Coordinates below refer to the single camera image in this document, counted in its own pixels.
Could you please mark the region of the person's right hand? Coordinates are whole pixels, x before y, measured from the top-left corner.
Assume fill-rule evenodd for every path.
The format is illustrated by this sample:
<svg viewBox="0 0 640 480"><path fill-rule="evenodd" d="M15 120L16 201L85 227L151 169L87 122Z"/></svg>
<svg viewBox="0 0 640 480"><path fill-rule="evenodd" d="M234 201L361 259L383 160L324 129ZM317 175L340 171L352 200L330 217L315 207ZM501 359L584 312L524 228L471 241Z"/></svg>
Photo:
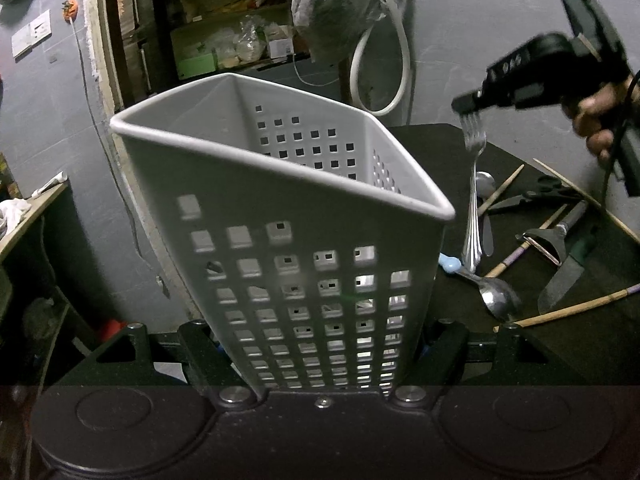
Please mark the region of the person's right hand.
<svg viewBox="0 0 640 480"><path fill-rule="evenodd" d="M612 128L623 111L630 83L631 78L621 84L606 84L579 102L577 115L572 119L575 133L585 140L588 152L601 166L610 159L614 143Z"/></svg>

